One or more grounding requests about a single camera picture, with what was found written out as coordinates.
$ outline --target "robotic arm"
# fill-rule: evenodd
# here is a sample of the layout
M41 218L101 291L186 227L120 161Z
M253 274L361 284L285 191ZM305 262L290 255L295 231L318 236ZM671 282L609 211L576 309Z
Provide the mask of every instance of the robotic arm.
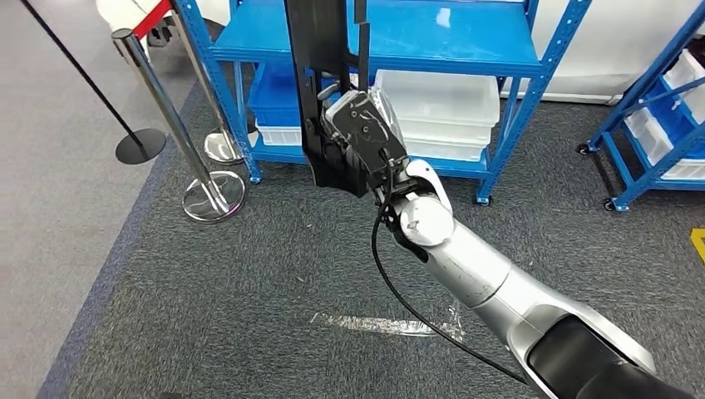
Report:
M303 151L316 185L363 196L431 275L476 312L527 384L549 398L691 397L653 377L651 354L592 308L533 279L453 218L440 179L406 153L383 92L367 88L369 23L354 4L357 55L348 50L344 0L284 0ZM356 85L350 72L357 70ZM382 273L376 248L373 253Z

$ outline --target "round metal base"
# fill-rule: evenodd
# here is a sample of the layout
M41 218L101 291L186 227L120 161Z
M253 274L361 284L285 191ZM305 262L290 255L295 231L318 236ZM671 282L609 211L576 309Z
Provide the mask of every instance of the round metal base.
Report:
M227 133L220 128L215 129L205 137L203 148L205 154L221 165L236 165L244 161L238 146L236 146Z
M210 172L212 187L218 191L220 201L213 201L206 188L194 180L184 194L184 211L190 218L201 223L218 223L235 214L244 202L244 182L234 172L221 170Z
M132 137L127 136L115 148L115 157L123 164L144 164L164 149L166 135L161 131L148 128L134 133L141 145L137 144Z

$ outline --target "silver cylinder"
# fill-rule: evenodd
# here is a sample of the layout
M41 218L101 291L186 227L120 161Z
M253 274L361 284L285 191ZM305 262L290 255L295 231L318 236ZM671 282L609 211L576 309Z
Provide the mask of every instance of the silver cylinder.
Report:
M193 37L191 37L188 30L184 29L184 21L181 19L181 15L174 11L172 13L174 19L174 24L176 29L179 31L179 36L184 42L184 47L186 53L189 55L191 64L194 66L196 76L203 87L205 92L205 97L210 103L210 107L213 108L215 112L215 117L218 119L218 128L216 128L212 133L205 137L205 154L212 160L224 164L233 165L243 162L243 157L240 154L237 144L235 144L233 139L233 132L230 131L228 124L225 123L225 118L223 117L223 109L220 104L215 99L215 93L213 87L210 84L210 79L208 74L205 72L203 63L196 56L196 50L194 46Z
M174 108L174 104L166 95L164 87L161 86L156 78L154 70L152 70L149 61L142 50L140 42L137 40L134 32L131 29L118 29L112 33L112 41L117 46L118 51L133 67L137 75L144 81L147 89L154 97L156 104L159 106L161 113L166 119L166 123L171 129L172 137L179 146L179 150L186 158L191 171L193 171L196 179L201 184L205 184L210 180L208 169L206 169L202 159L199 157L193 141L189 138L184 122L179 117L179 113Z
M210 173L205 167L184 122L156 78L135 33L131 29L118 29L112 33L112 40L154 97L169 125L171 136L196 176L196 180L186 190L182 203L184 211L193 220L203 223L217 223L227 219L240 209L244 201L244 182L233 172Z

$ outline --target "white plastic bin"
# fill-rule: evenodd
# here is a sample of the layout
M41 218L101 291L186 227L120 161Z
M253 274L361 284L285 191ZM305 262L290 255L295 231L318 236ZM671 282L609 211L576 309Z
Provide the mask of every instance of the white plastic bin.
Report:
M486 145L456 142L448 144L445 141L404 139L404 146L409 155L425 156L427 158L442 158L444 160L468 160L477 162L482 157Z
M647 108L642 108L627 117L624 122L642 146L651 165L656 165L673 144L666 131ZM705 160L680 160L662 179L705 180Z
M254 125L262 135L264 145L301 145L301 128L298 126L260 126Z
M463 125L399 120L399 127L409 155L477 162L489 144L489 141L484 139L448 140L448 136L462 135L466 128Z
M678 62L663 75L663 78L672 89L676 89L704 76L705 68L688 50L683 50ZM693 113L693 119L697 123L703 123L705 121L705 85L685 91L680 96Z
M421 140L480 140L490 143L500 119L500 95L493 76L379 70L375 77L402 126L407 122L449 125L418 128ZM402 129L406 139L407 133Z

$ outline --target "blue shelving unit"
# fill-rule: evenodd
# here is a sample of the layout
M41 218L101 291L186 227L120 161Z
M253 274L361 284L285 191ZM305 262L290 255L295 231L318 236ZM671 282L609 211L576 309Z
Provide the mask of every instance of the blue shelving unit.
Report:
M626 93L624 93L622 100L614 108L605 122L603 122L602 126L598 128L598 131L588 140L587 145L578 147L579 152L586 154L597 151L599 147L604 144L616 166L620 178L626 186L621 194L604 200L604 206L607 210L627 211L629 210L629 204L647 190L705 191L705 180L675 180L662 178L663 174L671 170L680 160L687 158L688 154L693 153L699 146L705 145L705 124L693 124L689 127L684 127L685 124L683 123L670 124L670 116L665 115L664 123L667 125L665 127L677 130L673 133L678 133L680 137L678 141L674 143L671 151L655 165L651 165L642 146L624 123L626 116L629 116L631 113L641 108L649 107L649 109L651 109L658 105L658 102L662 99L673 97L705 83L705 78L702 78L681 87L671 88L668 87L668 85L663 86L664 82L661 77L666 69L672 65L673 61L678 58L681 51L693 37L693 34L698 31L704 22L705 1L702 1L693 15L691 15L678 33L676 33L676 36L673 37L666 48L658 55L648 70ZM679 109L666 111L683 112ZM632 176L632 173L624 162L624 158L614 143L612 135L615 131L620 129L629 139L629 143L634 148L634 152L644 169L644 172L637 178Z
M502 117L497 147L480 161L426 159L439 175L482 180L476 200L488 204L506 161L521 138L550 78L573 38L591 0L569 0L544 56L536 56L531 40L538 0L524 2L453 2L441 0L367 0L372 26L371 69L436 71L507 77L513 84ZM175 0L208 72L224 116L245 155L250 181L260 182L257 161L304 163L301 149L254 146L246 139L246 112L241 62L289 63L288 30L283 0L231 3L230 23L213 43L195 0ZM348 40L357 49L357 26L348 0ZM235 96L228 90L218 62L233 62ZM521 78L530 83L517 107Z

